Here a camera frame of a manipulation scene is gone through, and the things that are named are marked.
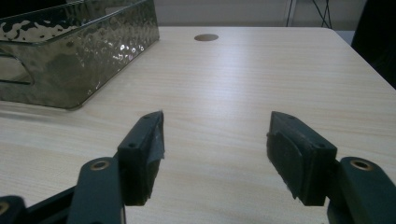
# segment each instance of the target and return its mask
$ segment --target cable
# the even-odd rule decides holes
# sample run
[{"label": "cable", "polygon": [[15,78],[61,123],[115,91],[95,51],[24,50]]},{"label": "cable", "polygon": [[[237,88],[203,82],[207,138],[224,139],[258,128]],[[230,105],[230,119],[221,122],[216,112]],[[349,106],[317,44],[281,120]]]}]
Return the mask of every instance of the cable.
[{"label": "cable", "polygon": [[329,7],[329,0],[326,0],[326,8],[327,8],[327,14],[329,17],[329,24],[330,24],[330,29],[332,29],[332,19],[330,19],[330,7]]},{"label": "cable", "polygon": [[327,5],[326,6],[326,8],[324,9],[324,15],[323,15],[323,17],[326,19],[326,16],[327,16],[327,10],[328,10],[328,8],[329,8],[329,6]]},{"label": "cable", "polygon": [[288,15],[288,20],[286,21],[286,27],[289,26],[289,18],[290,18],[290,13],[291,13],[291,5],[293,4],[293,0],[290,1],[290,6],[289,6],[289,15]]},{"label": "cable", "polygon": [[319,13],[319,15],[320,15],[320,17],[322,18],[322,22],[324,22],[325,24],[326,24],[326,26],[327,26],[327,28],[331,28],[332,29],[332,27],[326,22],[326,18],[324,18],[323,17],[323,15],[321,14],[321,12],[320,12],[320,9],[319,9],[319,7],[318,7],[318,4],[317,4],[317,2],[315,1],[315,0],[312,0],[312,2],[315,4],[315,7],[317,8],[317,10],[318,10],[318,13]]}]

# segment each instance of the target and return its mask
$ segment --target clear plastic tray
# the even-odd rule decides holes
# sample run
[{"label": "clear plastic tray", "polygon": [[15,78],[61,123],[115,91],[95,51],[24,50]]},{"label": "clear plastic tray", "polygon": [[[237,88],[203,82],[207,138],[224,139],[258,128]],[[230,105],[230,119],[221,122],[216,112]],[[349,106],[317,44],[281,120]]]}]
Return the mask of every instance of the clear plastic tray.
[{"label": "clear plastic tray", "polygon": [[72,109],[159,39],[153,0],[90,0],[0,20],[0,100]]}]

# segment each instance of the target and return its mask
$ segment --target tray rim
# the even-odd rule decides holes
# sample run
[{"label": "tray rim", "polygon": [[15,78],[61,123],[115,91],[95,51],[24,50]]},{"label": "tray rim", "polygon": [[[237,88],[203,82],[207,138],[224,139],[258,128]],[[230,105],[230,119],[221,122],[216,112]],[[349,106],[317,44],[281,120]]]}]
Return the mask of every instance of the tray rim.
[{"label": "tray rim", "polygon": [[[80,1],[77,1],[77,2],[67,3],[67,4],[64,4],[64,5],[57,6],[57,7],[48,7],[48,8],[44,8],[44,9],[41,9],[41,10],[27,12],[27,13],[23,13],[23,14],[16,15],[16,16],[5,17],[3,19],[0,19],[0,24],[1,24],[2,21],[13,19],[13,18],[18,18],[18,17],[22,17],[22,16],[26,16],[26,15],[33,15],[33,14],[36,14],[36,13],[39,13],[39,12],[51,11],[51,10],[54,10],[54,9],[62,8],[64,6],[77,5],[77,4],[81,4],[81,3],[85,3],[85,2],[93,2],[93,1],[100,1],[100,0],[88,0],[88,1],[80,0]],[[137,6],[139,6],[141,4],[144,4],[144,3],[148,2],[148,1],[152,1],[152,0],[139,0],[139,1],[135,2],[135,3],[131,3],[131,5],[129,5],[129,6],[121,8],[121,9],[115,11],[115,12],[109,13],[108,15],[105,15],[105,16],[100,17],[98,19],[95,19],[93,21],[86,22],[86,23],[80,25],[76,29],[70,30],[70,31],[65,32],[64,34],[61,34],[61,35],[54,36],[54,37],[52,37],[50,39],[47,39],[47,40],[38,41],[38,42],[37,41],[36,42],[21,42],[21,41],[0,40],[0,47],[2,45],[3,46],[4,45],[20,45],[20,46],[30,46],[30,47],[46,45],[46,44],[55,42],[55,41],[57,41],[59,39],[62,39],[64,37],[68,36],[68,35],[74,34],[74,33],[78,32],[80,30],[86,29],[87,27],[89,27],[91,25],[94,25],[94,24],[99,23],[101,21],[105,21],[105,20],[107,20],[110,17],[113,17],[113,16],[116,16],[118,14],[121,14],[122,12],[130,9],[131,7],[137,7]]]}]

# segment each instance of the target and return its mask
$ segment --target round hole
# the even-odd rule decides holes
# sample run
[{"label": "round hole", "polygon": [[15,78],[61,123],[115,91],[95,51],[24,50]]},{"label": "round hole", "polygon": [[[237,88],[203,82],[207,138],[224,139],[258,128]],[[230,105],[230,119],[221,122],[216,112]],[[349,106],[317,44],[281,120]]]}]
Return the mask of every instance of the round hole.
[{"label": "round hole", "polygon": [[3,215],[9,208],[9,204],[7,202],[0,202],[0,216]]},{"label": "round hole", "polygon": [[324,144],[318,143],[317,147],[325,147]]},{"label": "round hole", "polygon": [[93,171],[99,171],[99,170],[104,170],[110,165],[110,162],[108,161],[96,161],[91,165],[91,170]]},{"label": "round hole", "polygon": [[219,38],[218,35],[206,34],[206,35],[197,35],[194,39],[197,41],[213,41],[213,40],[217,40],[218,38]]},{"label": "round hole", "polygon": [[370,163],[366,162],[366,161],[354,160],[354,161],[351,161],[350,164],[353,167],[358,168],[358,169],[363,170],[363,171],[371,171],[371,170],[373,170],[373,166]]}]

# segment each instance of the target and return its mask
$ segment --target light wood grain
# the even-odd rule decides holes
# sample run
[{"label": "light wood grain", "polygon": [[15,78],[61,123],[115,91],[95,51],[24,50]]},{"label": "light wood grain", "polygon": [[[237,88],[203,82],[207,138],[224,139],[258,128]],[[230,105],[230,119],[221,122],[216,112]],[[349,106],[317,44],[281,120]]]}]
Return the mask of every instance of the light wood grain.
[{"label": "light wood grain", "polygon": [[[319,28],[162,27],[161,40],[81,109],[0,102],[0,195],[27,205],[76,184],[137,120],[165,115],[152,198],[128,223],[328,223],[294,201],[266,158],[271,111],[301,119],[396,181],[396,91]],[[196,35],[219,39],[198,42]]]}]

